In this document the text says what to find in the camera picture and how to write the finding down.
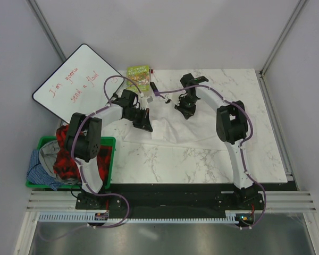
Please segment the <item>white long sleeve shirt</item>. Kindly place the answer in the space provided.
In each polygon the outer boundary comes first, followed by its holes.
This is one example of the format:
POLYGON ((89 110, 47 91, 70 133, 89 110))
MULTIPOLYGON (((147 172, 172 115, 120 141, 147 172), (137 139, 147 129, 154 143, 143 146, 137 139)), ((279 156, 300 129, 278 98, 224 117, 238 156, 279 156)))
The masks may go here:
POLYGON ((149 118, 152 132, 130 124, 123 140, 147 145, 226 151, 226 146, 216 133, 216 113, 201 100, 197 101, 196 112, 189 119, 185 119, 173 103, 155 100, 149 104, 149 118))

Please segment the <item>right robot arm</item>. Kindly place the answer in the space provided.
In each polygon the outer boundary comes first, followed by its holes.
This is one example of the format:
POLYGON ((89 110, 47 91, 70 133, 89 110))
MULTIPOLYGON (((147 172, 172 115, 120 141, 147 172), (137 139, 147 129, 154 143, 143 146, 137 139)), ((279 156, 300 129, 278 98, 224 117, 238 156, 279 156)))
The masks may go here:
POLYGON ((266 197, 258 193, 264 190, 262 185, 250 176, 246 164, 244 143, 253 136, 253 124, 245 111, 242 101, 228 101, 215 89, 205 85, 208 79, 204 76, 193 77, 188 73, 183 75, 180 82, 186 91, 179 96, 175 106, 185 119, 195 114, 196 102, 204 101, 216 112, 216 133, 224 142, 229 153, 233 171, 234 192, 229 195, 226 203, 238 209, 264 209, 266 197))

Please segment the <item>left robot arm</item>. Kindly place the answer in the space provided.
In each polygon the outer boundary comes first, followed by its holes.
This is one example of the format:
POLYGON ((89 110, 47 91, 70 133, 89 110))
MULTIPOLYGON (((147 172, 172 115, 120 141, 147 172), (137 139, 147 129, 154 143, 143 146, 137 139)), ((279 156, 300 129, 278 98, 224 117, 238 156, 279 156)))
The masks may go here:
POLYGON ((74 113, 64 142, 65 149, 76 163, 81 181, 81 192, 77 196, 76 209, 99 210, 107 201, 105 181, 99 174, 97 156, 101 144, 102 128, 111 123, 126 119, 133 127, 152 132, 149 108, 141 107, 138 95, 123 90, 111 103, 89 114, 74 113))

